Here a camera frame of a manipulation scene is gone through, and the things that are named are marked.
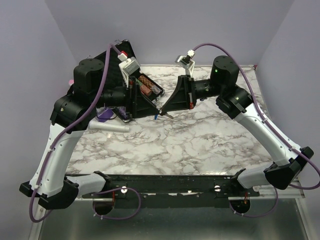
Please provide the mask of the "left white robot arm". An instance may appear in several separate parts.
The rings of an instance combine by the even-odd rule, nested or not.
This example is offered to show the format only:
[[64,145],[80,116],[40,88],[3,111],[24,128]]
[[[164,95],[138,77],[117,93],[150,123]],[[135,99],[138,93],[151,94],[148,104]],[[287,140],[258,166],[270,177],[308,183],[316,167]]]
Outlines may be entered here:
[[105,61],[87,58],[73,70],[73,92],[58,99],[50,120],[50,132],[45,152],[32,179],[20,185],[19,191],[30,198],[33,210],[35,198],[48,211],[68,208],[82,195],[96,193],[104,198],[110,194],[109,177],[100,171],[78,177],[65,175],[74,148],[92,119],[107,80],[110,58]]

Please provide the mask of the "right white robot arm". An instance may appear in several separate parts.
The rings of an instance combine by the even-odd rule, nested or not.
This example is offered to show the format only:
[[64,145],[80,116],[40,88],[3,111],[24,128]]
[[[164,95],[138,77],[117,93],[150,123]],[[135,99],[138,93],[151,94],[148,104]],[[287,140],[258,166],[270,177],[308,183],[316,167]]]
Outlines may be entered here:
[[198,81],[192,77],[195,62],[190,56],[180,55],[175,62],[185,69],[185,74],[178,77],[176,88],[161,107],[160,115],[191,110],[197,100],[215,97],[218,108],[245,127],[273,160],[271,165],[238,171],[231,179],[230,191],[241,196],[254,186],[272,185],[279,190],[290,186],[307,164],[306,158],[311,158],[314,152],[310,147],[300,147],[292,141],[286,145],[283,141],[287,136],[280,130],[272,131],[276,126],[267,123],[261,108],[255,106],[252,95],[236,84],[240,68],[234,60],[225,55],[217,56],[209,79]]

